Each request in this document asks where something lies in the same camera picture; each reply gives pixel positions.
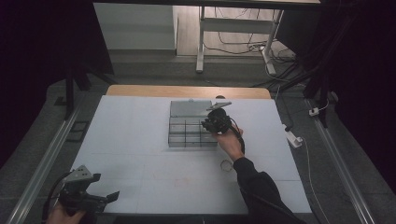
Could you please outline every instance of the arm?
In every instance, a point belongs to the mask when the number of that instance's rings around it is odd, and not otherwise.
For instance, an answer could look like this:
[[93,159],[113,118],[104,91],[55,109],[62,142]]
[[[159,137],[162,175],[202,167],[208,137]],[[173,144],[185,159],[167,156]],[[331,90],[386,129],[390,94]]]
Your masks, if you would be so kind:
[[245,158],[233,132],[213,133],[213,137],[233,160],[250,223],[303,223],[283,204],[274,180],[265,172],[257,172],[253,162]]

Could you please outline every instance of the gray box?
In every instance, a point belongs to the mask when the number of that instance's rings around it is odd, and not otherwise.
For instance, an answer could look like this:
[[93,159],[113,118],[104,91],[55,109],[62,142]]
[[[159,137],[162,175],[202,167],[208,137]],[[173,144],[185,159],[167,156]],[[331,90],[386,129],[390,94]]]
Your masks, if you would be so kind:
[[216,147],[218,142],[201,124],[211,101],[172,101],[169,118],[169,147]]

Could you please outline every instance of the human hand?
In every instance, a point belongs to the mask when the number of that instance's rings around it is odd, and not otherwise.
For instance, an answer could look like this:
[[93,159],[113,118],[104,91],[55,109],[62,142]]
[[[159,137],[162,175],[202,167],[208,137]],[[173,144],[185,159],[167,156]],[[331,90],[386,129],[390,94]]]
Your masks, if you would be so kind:
[[66,213],[66,209],[60,203],[56,203],[49,214],[47,224],[78,224],[84,215],[85,211],[78,211],[70,217]]
[[[244,131],[242,129],[233,127],[242,134]],[[236,161],[241,157],[245,157],[244,153],[241,150],[241,143],[238,138],[236,138],[235,134],[232,130],[228,130],[226,133],[212,133],[212,136],[218,140],[220,147],[228,154],[231,160]]]

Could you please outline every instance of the aluminum rail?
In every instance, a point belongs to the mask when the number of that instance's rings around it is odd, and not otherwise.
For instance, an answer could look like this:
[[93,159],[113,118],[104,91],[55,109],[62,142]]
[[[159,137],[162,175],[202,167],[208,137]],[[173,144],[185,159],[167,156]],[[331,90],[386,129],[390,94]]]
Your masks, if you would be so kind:
[[86,93],[82,93],[82,95],[78,97],[78,104],[75,110],[70,115],[68,120],[64,120],[58,132],[55,134],[54,138],[49,144],[49,148],[35,169],[35,173],[33,174],[22,196],[18,200],[17,205],[15,205],[14,210],[9,216],[7,224],[23,223],[23,221],[26,219],[26,216],[28,215],[33,202],[35,201],[38,192],[40,191],[48,173],[50,172],[52,164],[55,162],[58,153],[64,144],[64,140],[69,134],[69,131],[72,128],[76,117],[78,116],[82,102],[85,99],[85,94]]
[[[305,100],[305,104],[307,107],[312,108],[311,104],[309,104],[308,100]],[[341,178],[341,181],[348,193],[353,206],[355,207],[356,213],[358,214],[361,223],[363,224],[375,224],[375,220],[372,216],[372,213],[367,205],[367,202],[364,200],[361,191],[356,185],[355,181],[350,174],[347,165],[338,150],[337,145],[334,143],[332,139],[332,135],[329,133],[329,130],[324,128],[318,118],[314,118],[315,124],[318,128],[318,132],[320,137],[322,138],[327,151],[332,159],[332,163],[335,166],[335,170]]]

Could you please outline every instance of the connector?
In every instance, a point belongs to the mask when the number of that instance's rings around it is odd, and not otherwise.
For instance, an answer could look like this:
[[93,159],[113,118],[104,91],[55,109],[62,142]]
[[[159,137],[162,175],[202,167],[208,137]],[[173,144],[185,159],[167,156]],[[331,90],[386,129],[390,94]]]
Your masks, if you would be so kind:
[[296,136],[294,136],[294,134],[291,131],[286,131],[286,130],[285,130],[285,135],[286,135],[286,138],[288,139],[289,143],[294,148],[300,147],[302,145],[303,138],[296,137]]
[[319,114],[319,109],[317,107],[309,110],[309,116],[314,117]]

